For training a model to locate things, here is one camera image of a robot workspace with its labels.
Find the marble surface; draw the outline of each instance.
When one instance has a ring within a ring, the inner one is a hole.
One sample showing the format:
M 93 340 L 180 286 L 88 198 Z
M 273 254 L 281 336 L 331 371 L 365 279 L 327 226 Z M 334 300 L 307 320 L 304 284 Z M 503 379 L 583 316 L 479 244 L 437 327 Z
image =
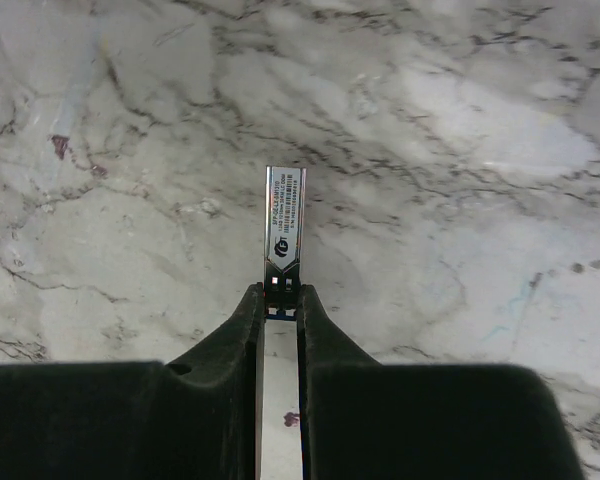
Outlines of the marble surface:
M 262 272 L 392 363 L 512 362 L 600 480 L 600 0 L 0 0 L 0 362 L 168 361 Z M 263 478 L 301 478 L 267 326 Z

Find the black logo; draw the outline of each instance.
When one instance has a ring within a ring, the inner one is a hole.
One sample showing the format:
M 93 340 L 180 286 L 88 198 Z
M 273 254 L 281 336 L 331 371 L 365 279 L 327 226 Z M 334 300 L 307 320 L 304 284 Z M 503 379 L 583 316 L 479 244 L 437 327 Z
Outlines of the black logo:
M 285 237 L 280 237 L 280 240 L 276 242 L 276 246 L 273 247 L 273 250 L 279 257 L 286 257 L 287 252 L 289 251 L 289 244 L 287 243 L 287 239 Z

